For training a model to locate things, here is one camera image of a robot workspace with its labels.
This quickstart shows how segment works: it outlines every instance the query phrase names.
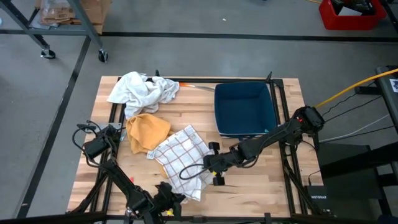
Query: checkered towel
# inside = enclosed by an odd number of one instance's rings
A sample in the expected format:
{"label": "checkered towel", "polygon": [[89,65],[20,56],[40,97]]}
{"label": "checkered towel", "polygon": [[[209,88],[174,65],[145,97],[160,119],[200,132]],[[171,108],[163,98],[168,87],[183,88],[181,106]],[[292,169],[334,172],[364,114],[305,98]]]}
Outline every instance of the checkered towel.
{"label": "checkered towel", "polygon": [[[191,164],[202,164],[205,155],[212,154],[203,140],[189,125],[171,135],[155,149],[155,159],[163,165],[173,192],[184,194],[188,198],[200,201],[201,190],[213,180],[208,170],[190,180],[182,180],[180,171]],[[187,178],[199,173],[203,166],[190,167],[182,173]]]}

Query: towel tag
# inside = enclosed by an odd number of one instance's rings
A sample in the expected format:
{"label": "towel tag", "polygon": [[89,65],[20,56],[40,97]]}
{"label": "towel tag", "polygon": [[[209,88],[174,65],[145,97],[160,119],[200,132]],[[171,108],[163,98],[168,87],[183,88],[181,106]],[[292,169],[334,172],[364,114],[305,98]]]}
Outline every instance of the towel tag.
{"label": "towel tag", "polygon": [[155,150],[148,151],[147,159],[154,159],[154,157],[155,157]]}

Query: wooden table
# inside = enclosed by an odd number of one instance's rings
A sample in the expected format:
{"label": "wooden table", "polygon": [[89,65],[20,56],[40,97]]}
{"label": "wooden table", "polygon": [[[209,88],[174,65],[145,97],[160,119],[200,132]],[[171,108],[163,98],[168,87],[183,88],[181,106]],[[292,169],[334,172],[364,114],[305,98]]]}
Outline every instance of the wooden table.
{"label": "wooden table", "polygon": [[[106,99],[110,94],[117,77],[102,77],[95,99],[91,120],[97,123],[107,123],[111,111],[111,103]],[[284,78],[285,94],[289,107],[289,114],[304,105],[299,80]],[[195,85],[214,87],[215,83],[196,83]],[[279,91],[277,101],[280,119],[284,122]],[[160,105],[154,115],[171,122],[172,130],[179,131],[191,124],[203,140],[208,143],[220,143],[221,151],[228,151],[228,147],[237,139],[221,138],[217,132],[214,116],[214,93],[190,87],[181,87],[175,99]],[[317,155],[314,148],[302,143],[297,150],[303,184],[308,183],[308,175],[319,170]],[[124,138],[120,143],[118,163],[128,177],[134,178],[134,184],[150,192],[157,193],[154,185],[166,181],[155,160],[146,159],[146,154],[135,154],[130,150],[129,141]],[[80,163],[73,184],[68,210],[73,210],[94,186],[97,169],[88,167],[84,156]],[[322,185],[320,173],[311,176],[313,185]],[[225,186],[206,187],[201,202],[194,200],[182,205],[183,216],[201,215],[207,217],[263,217],[265,212],[271,217],[290,217],[284,175],[277,143],[263,150],[258,163],[250,169],[230,168],[225,173]],[[101,208],[104,186],[99,195],[98,210]],[[292,183],[296,212],[300,213],[299,196]],[[113,184],[108,214],[124,215],[126,198]]]}

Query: concrete floor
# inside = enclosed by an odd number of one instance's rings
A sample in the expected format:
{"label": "concrete floor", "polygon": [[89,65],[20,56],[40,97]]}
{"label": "concrete floor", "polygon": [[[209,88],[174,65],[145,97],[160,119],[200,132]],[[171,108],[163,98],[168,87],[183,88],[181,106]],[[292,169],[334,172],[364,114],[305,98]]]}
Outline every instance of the concrete floor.
{"label": "concrete floor", "polygon": [[[33,4],[13,1],[25,16]],[[370,31],[330,31],[323,28],[318,5],[304,0],[137,0],[114,1],[106,31],[202,32],[229,34],[324,35],[395,37],[386,19]],[[4,12],[3,27],[13,29]],[[56,60],[39,57],[40,49],[24,35],[0,35],[0,118],[3,125],[3,160],[0,164],[0,219],[11,218],[21,201],[37,163],[68,79],[76,64],[84,37],[45,37]],[[103,75],[138,71],[163,76],[299,78],[306,104],[314,105],[352,83],[374,74],[381,65],[397,64],[398,45],[383,43],[304,42],[278,40],[173,39],[103,37],[109,61],[97,59],[90,45],[83,67],[58,132],[50,159],[34,197],[29,216],[61,214],[66,210],[80,156],[70,136],[75,124],[90,118],[98,83]],[[329,116],[371,99],[356,96]],[[387,114],[382,100],[363,110],[341,116],[325,126],[321,139],[358,129]],[[373,128],[391,125],[390,119]],[[340,142],[378,147],[396,141],[392,129]],[[396,189],[387,189],[390,206],[398,215]],[[358,218],[369,213],[368,203]]]}

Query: white towel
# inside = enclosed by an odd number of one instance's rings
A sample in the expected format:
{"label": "white towel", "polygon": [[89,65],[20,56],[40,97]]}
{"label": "white towel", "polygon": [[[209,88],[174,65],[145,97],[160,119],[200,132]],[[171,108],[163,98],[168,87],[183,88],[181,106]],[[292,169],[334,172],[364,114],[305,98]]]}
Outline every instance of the white towel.
{"label": "white towel", "polygon": [[122,76],[115,84],[108,102],[125,103],[126,119],[143,113],[155,113],[159,103],[168,103],[175,98],[180,89],[178,82],[152,77],[153,82],[146,82],[148,77],[138,72],[130,72]]}
{"label": "white towel", "polygon": [[[201,190],[212,183],[213,174],[208,170],[190,180],[179,177],[181,170],[191,164],[202,164],[205,155],[213,154],[203,140],[189,125],[183,130],[171,135],[154,150],[155,159],[163,165],[173,187],[174,193],[184,194],[188,198],[200,201]],[[199,173],[203,166],[190,167],[182,173],[187,178]]]}

